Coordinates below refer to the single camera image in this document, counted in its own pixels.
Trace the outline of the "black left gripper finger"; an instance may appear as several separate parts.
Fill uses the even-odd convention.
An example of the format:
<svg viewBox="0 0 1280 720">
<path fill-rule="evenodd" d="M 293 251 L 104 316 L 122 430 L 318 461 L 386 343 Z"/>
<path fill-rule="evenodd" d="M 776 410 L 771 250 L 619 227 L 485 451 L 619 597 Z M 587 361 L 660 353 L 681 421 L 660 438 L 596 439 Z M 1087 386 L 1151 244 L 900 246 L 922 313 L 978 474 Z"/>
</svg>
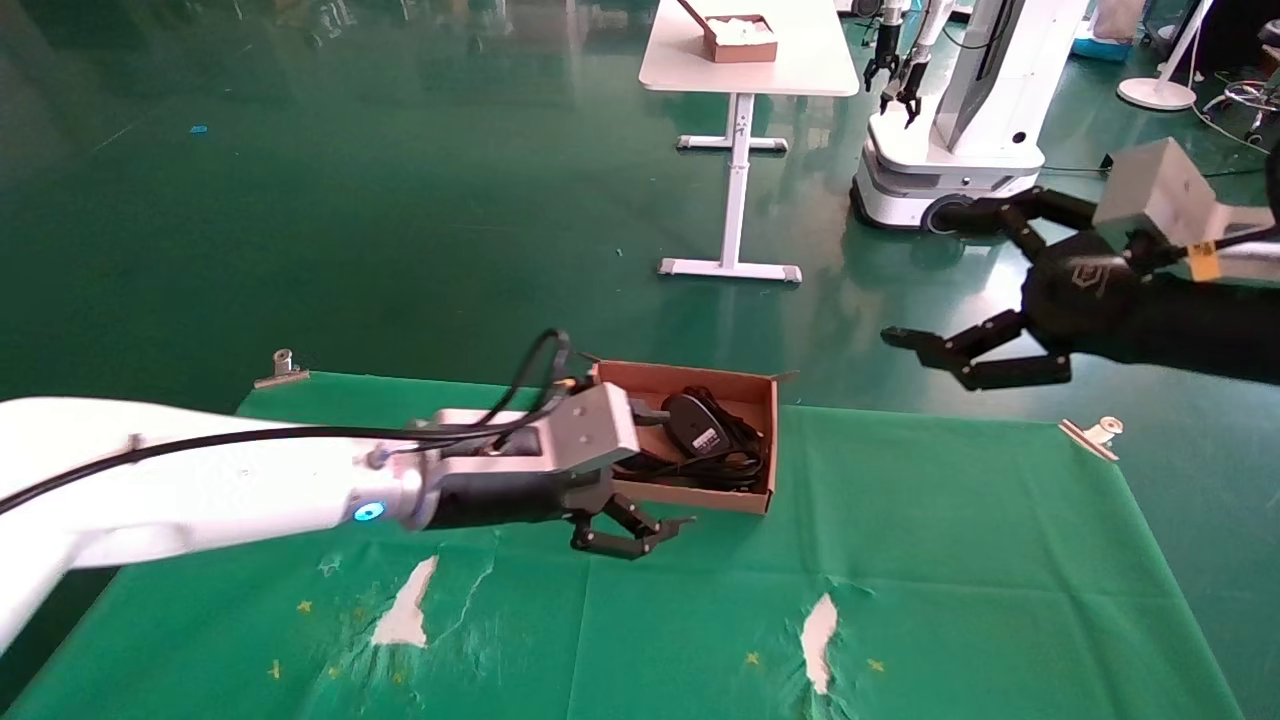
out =
<svg viewBox="0 0 1280 720">
<path fill-rule="evenodd" d="M 648 556 L 696 520 L 695 516 L 655 518 L 640 502 L 616 491 L 567 511 L 567 521 L 573 525 L 570 538 L 573 550 L 622 560 Z"/>
</svg>

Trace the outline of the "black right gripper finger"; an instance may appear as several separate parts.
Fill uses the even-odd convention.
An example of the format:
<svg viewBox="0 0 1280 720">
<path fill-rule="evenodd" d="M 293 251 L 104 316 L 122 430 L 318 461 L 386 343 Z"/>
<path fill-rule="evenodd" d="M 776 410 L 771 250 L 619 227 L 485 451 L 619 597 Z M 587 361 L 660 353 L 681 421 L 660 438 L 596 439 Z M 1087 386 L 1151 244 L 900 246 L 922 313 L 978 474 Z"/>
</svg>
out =
<svg viewBox="0 0 1280 720">
<path fill-rule="evenodd" d="M 1041 256 L 1062 264 L 1101 264 L 1102 238 L 1093 231 L 1096 210 L 1093 201 L 1042 186 L 1002 199 L 941 199 L 934 202 L 934 233 L 1004 234 L 1034 264 Z M 1051 247 L 1030 225 L 1039 219 L 1076 234 L 1062 241 L 1062 249 Z"/>
<path fill-rule="evenodd" d="M 1024 313 L 1006 310 L 950 337 L 897 325 L 882 329 L 879 337 L 892 348 L 914 354 L 922 366 L 948 373 L 972 392 L 1070 382 L 1073 366 L 1066 354 L 983 359 L 1019 340 L 1027 329 Z"/>
</svg>

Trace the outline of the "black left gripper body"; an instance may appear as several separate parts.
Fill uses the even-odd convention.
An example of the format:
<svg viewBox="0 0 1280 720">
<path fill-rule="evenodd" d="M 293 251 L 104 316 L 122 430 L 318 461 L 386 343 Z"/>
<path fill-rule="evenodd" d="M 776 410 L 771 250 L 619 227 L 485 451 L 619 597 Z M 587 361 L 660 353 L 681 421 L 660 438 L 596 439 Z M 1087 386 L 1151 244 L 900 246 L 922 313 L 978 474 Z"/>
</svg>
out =
<svg viewBox="0 0 1280 720">
<path fill-rule="evenodd" d="M 536 524 L 598 512 L 613 495 L 608 470 L 453 473 L 434 486 L 425 530 Z"/>
</svg>

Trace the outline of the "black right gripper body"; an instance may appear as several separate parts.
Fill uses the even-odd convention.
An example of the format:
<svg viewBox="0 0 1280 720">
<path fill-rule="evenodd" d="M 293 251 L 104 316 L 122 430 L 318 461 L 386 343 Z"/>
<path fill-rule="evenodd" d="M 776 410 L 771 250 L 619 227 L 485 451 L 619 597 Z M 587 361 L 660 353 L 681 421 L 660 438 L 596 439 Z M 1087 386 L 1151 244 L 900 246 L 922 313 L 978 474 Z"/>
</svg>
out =
<svg viewBox="0 0 1280 720">
<path fill-rule="evenodd" d="M 1142 275 L 1093 233 L 1036 255 L 1021 287 L 1021 314 L 1051 352 L 1279 382 L 1277 290 Z"/>
</svg>

